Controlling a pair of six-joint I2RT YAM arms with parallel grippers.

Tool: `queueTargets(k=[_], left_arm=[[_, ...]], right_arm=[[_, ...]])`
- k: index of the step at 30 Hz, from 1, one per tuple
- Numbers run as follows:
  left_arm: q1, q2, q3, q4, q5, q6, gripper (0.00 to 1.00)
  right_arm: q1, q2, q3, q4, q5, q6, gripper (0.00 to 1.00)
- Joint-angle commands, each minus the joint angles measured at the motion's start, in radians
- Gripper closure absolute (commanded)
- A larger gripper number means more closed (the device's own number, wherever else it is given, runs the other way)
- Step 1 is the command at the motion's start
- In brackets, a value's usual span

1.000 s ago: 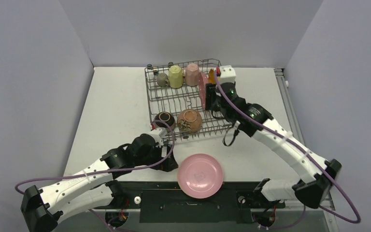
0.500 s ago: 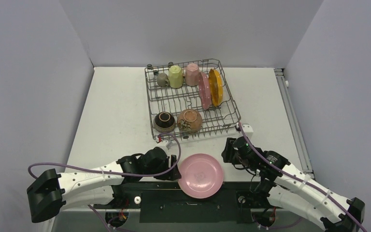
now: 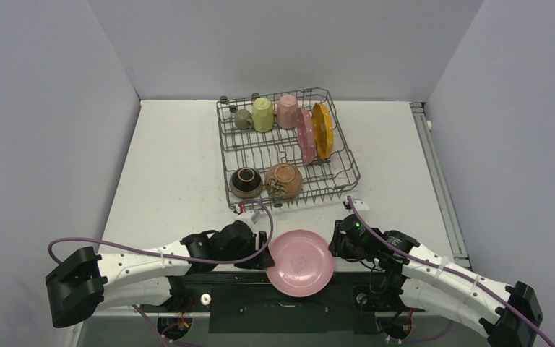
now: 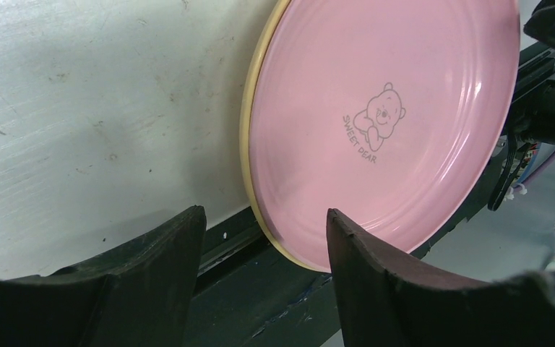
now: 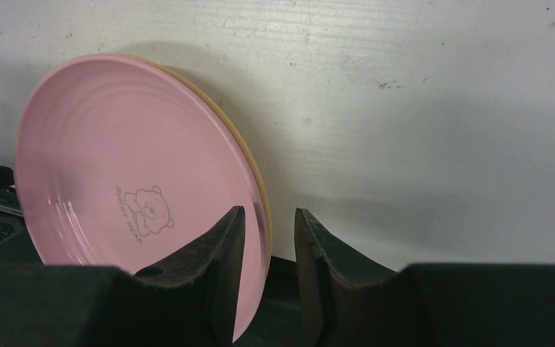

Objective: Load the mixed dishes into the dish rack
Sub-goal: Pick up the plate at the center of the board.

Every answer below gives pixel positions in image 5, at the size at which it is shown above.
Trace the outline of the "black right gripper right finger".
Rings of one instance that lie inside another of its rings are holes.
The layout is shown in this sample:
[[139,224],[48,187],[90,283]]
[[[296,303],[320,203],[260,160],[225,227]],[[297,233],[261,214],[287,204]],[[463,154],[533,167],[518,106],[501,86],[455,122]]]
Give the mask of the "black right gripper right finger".
[[300,208],[294,241],[308,346],[555,346],[555,265],[394,271]]

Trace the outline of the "tan beige plate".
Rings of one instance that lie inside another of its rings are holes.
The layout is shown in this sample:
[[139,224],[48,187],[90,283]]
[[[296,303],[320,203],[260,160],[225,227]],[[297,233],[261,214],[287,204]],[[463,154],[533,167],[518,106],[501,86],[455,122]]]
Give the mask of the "tan beige plate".
[[231,133],[233,139],[237,143],[238,147],[240,148],[243,156],[248,163],[248,166],[251,170],[251,173],[254,177],[255,184],[257,186],[260,199],[262,201],[262,214],[264,217],[264,235],[266,236],[266,240],[263,242],[265,256],[264,260],[266,261],[266,270],[269,270],[270,267],[270,259],[272,255],[272,243],[273,243],[273,232],[272,232],[272,216],[271,216],[271,207],[270,207],[270,199],[267,194],[267,189],[264,184],[264,180],[262,178],[262,172],[259,169],[257,161],[254,158],[252,151],[250,150],[246,140],[241,135],[240,131],[237,129],[236,125],[232,122],[229,116],[224,112],[224,110],[207,94],[204,92],[202,88],[199,88],[195,85],[192,81],[187,79],[185,76],[177,72],[172,67],[168,67],[164,64],[157,63],[155,61],[145,59],[139,56],[131,55],[124,53],[124,56],[127,56],[132,59],[136,59],[138,61],[142,61],[146,64],[149,64],[161,71],[165,72],[166,74],[172,76],[172,78],[178,80],[180,83],[185,85],[189,88],[194,94],[196,94],[212,111],[216,114],[216,116],[222,121],[226,129]]

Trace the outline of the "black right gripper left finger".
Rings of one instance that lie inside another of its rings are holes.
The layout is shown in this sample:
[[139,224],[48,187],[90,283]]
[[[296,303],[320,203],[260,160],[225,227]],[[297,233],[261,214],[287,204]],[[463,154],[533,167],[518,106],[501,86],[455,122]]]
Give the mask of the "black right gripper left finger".
[[231,346],[246,213],[158,262],[0,264],[0,346]]

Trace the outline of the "light pink bear plate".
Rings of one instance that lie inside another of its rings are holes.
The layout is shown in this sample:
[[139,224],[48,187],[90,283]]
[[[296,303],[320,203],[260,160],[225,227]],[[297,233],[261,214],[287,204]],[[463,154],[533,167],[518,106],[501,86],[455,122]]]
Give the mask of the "light pink bear plate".
[[243,206],[233,338],[250,326],[268,272],[262,201],[231,133],[172,76],[121,54],[81,56],[52,69],[22,112],[14,178],[47,265],[134,273]]

